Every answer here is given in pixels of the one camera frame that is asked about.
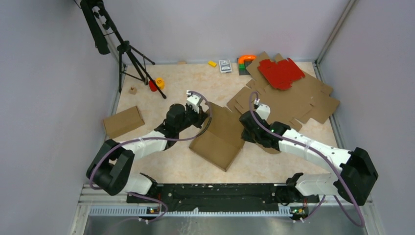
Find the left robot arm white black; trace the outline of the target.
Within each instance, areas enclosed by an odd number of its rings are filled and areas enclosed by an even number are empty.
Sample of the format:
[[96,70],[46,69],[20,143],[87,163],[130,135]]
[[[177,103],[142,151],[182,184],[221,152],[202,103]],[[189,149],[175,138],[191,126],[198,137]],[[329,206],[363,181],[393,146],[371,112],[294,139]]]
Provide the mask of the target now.
[[102,189],[111,196],[121,192],[138,193],[144,202],[154,201],[156,182],[143,173],[133,174],[134,161],[170,149],[182,141],[180,133],[191,126],[205,131],[207,127],[203,124],[211,119],[212,115],[201,106],[194,109],[189,104],[173,104],[163,122],[149,134],[124,142],[106,140],[87,170],[90,187]]

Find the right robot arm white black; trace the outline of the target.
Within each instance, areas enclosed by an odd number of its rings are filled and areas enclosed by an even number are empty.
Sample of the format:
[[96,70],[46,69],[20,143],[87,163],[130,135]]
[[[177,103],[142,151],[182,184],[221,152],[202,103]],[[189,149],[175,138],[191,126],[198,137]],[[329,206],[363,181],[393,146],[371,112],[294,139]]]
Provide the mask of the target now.
[[294,202],[310,195],[339,196],[363,206],[378,179],[378,172],[362,148],[339,149],[315,141],[289,125],[275,121],[268,124],[257,112],[247,111],[239,118],[242,139],[265,148],[294,154],[325,170],[324,174],[296,173],[288,178],[287,196]]

